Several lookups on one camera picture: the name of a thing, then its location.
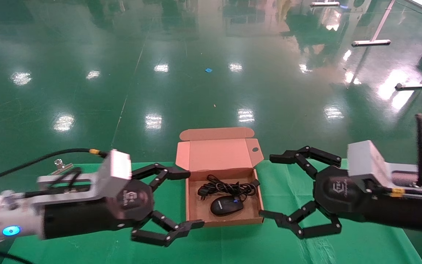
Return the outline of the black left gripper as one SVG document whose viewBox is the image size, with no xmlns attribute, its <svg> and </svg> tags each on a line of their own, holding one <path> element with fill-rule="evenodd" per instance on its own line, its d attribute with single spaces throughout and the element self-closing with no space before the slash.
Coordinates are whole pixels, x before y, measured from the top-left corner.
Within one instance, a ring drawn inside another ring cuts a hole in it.
<svg viewBox="0 0 422 264">
<path fill-rule="evenodd" d="M 141 179 L 155 176 L 150 184 Z M 159 163 L 134 169 L 131 182 L 113 197 L 85 202 L 69 202 L 45 206 L 42 237 L 44 239 L 84 235 L 102 231 L 117 231 L 132 227 L 131 241 L 169 247 L 178 238 L 202 228 L 204 220 L 176 223 L 155 210 L 153 192 L 166 180 L 188 179 L 191 172 Z M 141 230 L 149 221 L 166 231 L 165 234 Z"/>
</svg>

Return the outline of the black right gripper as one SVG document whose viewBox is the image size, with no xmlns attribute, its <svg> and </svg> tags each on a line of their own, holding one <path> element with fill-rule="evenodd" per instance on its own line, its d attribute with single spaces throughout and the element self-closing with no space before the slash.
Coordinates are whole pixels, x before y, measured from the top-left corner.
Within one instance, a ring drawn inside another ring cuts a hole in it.
<svg viewBox="0 0 422 264">
<path fill-rule="evenodd" d="M 318 172 L 308 159 L 327 164 L 329 167 Z M 269 160 L 275 164 L 297 164 L 315 180 L 315 201 L 307 202 L 292 214 L 259 211 L 261 217 L 273 219 L 279 228 L 290 230 L 299 239 L 341 233 L 342 224 L 339 218 L 422 232 L 420 190 L 387 188 L 368 182 L 368 191 L 365 192 L 350 179 L 346 169 L 340 169 L 339 156 L 310 146 L 286 150 L 283 154 L 270 154 Z M 300 222 L 317 210 L 330 220 L 330 223 L 301 227 Z"/>
</svg>

